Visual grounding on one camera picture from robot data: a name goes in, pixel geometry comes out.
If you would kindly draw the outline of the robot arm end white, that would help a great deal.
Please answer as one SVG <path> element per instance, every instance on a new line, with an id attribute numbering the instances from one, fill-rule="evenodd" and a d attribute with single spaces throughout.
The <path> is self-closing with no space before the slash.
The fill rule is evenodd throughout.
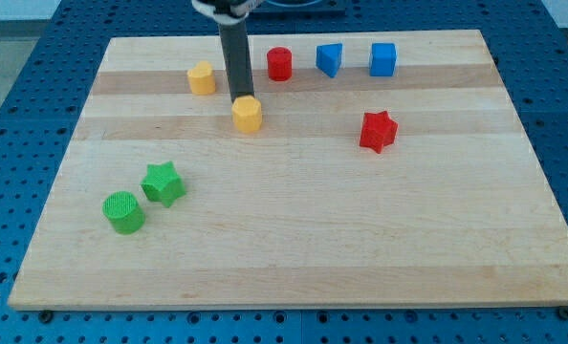
<path id="1" fill-rule="evenodd" d="M 265 0 L 192 0 L 192 7 L 219 25 L 236 25 Z"/>

